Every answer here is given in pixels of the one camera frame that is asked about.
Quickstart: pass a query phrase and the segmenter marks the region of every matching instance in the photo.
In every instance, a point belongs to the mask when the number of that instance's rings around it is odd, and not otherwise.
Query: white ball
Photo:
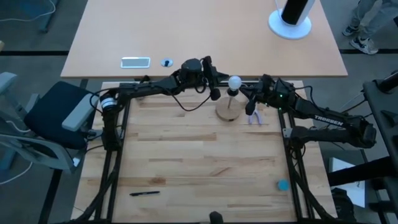
[[[228,86],[232,90],[238,90],[241,87],[241,85],[242,85],[242,79],[239,76],[234,75],[228,80]]]

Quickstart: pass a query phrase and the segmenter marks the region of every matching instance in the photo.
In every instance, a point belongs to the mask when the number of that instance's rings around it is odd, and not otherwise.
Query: small round object
[[[239,76],[234,75],[228,80],[228,86],[232,90],[238,90],[241,87],[241,85],[242,85],[242,79]]]
[[[160,62],[160,64],[162,64],[163,67],[169,68],[173,66],[173,60],[170,58],[165,58]]]
[[[287,191],[289,190],[289,182],[285,179],[282,179],[280,181],[278,181],[278,188],[281,191]]]

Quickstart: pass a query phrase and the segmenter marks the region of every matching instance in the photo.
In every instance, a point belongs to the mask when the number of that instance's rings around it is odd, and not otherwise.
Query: gray chair
[[[21,123],[31,131],[21,133],[2,120],[1,124],[8,128],[0,129],[0,146],[33,163],[73,172],[85,153],[88,139],[101,134],[90,130],[87,122],[94,114],[90,98],[96,105],[98,97],[85,89],[58,82],[42,98],[32,95],[23,107],[10,91],[16,78],[12,73],[0,74],[0,95],[5,96]],[[71,156],[70,151],[77,153]]]
[[[11,149],[24,159],[71,174],[80,164],[85,150],[71,155],[69,150],[52,141],[23,136],[0,118],[0,147]]]

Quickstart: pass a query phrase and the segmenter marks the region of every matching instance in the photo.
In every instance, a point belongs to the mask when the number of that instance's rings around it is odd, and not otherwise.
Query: wooden table
[[[347,76],[319,0],[310,13],[312,32],[302,40],[270,30],[274,10],[273,0],[89,0],[61,77],[164,77],[207,55],[219,71],[241,77]],[[152,62],[148,69],[121,69],[122,57]],[[164,58],[174,65],[162,67]]]
[[[103,88],[118,85],[104,83]],[[221,92],[226,97],[226,90]],[[305,97],[303,90],[298,94]],[[207,96],[187,90],[177,98],[190,108]],[[244,96],[237,99],[244,108]],[[296,221],[291,191],[277,188],[280,179],[289,179],[277,111],[259,105],[264,122],[259,126],[248,125],[242,108],[242,115],[228,123],[218,119],[215,104],[209,101],[186,113],[170,96],[131,101],[113,222],[208,222],[212,211],[220,212],[226,222]],[[312,126],[312,121],[297,120],[297,125]],[[94,128],[102,126],[97,113]],[[335,216],[319,146],[306,146],[303,161],[310,190]],[[98,148],[86,155],[72,218],[98,192],[105,154]],[[153,190],[160,195],[129,196]]]

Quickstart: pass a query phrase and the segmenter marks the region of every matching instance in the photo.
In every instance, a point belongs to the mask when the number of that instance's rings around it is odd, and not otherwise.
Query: person's legs
[[[377,0],[360,0],[358,6],[353,11],[353,17],[349,26],[343,31],[343,35],[351,36],[355,32],[359,31],[359,25],[363,17],[368,13],[374,6]]]
[[[383,0],[380,11],[370,21],[369,25],[359,33],[362,39],[370,38],[380,28],[398,16],[398,0]]]
[[[369,55],[376,54],[379,49],[374,46],[370,37],[397,16],[398,0],[383,0],[380,11],[350,44],[363,53]]]
[[[360,0],[357,8],[353,11],[353,18],[351,19],[350,26],[359,26],[361,21],[363,20],[363,17],[373,8],[376,1],[377,0]]]

